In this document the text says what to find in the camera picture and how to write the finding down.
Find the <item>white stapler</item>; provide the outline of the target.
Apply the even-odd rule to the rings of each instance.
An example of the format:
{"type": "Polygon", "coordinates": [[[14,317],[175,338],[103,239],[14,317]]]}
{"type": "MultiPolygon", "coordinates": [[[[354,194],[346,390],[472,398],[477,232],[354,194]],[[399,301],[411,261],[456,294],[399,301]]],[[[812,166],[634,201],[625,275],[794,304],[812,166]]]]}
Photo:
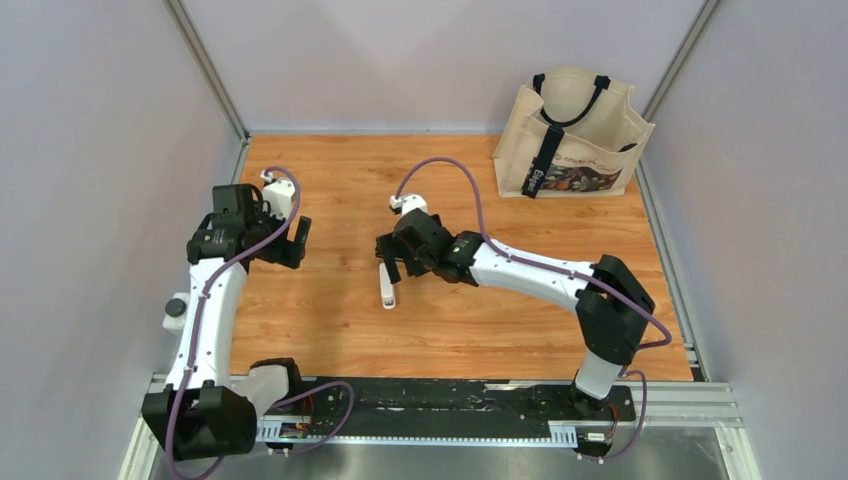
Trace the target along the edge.
{"type": "Polygon", "coordinates": [[[395,290],[384,263],[378,266],[378,278],[382,306],[387,310],[393,309],[396,306],[395,290]]]}

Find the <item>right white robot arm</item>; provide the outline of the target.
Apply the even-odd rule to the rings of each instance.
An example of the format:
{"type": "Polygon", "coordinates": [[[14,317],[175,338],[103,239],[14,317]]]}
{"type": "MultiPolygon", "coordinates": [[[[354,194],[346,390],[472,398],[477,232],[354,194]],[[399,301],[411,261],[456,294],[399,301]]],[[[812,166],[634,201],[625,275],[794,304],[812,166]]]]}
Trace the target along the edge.
{"type": "Polygon", "coordinates": [[[573,314],[586,347],[570,392],[572,409],[598,417],[615,380],[640,349],[655,308],[617,257],[557,260],[523,252],[475,231],[452,234],[438,215],[415,208],[376,240],[375,255],[392,284],[432,273],[447,283],[497,287],[555,304],[573,314]]]}

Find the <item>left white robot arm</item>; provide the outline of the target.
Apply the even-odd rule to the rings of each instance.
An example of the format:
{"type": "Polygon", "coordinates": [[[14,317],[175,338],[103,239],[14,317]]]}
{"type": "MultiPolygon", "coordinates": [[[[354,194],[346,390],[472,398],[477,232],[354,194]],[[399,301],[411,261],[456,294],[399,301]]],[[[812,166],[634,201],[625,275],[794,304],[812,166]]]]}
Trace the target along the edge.
{"type": "Polygon", "coordinates": [[[166,304],[164,327],[180,343],[165,385],[145,395],[141,415],[173,461],[219,458],[253,449],[259,418],[272,406],[290,415],[306,389],[291,358],[255,362],[231,379],[235,317],[254,260],[299,268],[311,221],[294,219],[292,179],[216,186],[213,209],[188,240],[189,288],[166,304]]]}

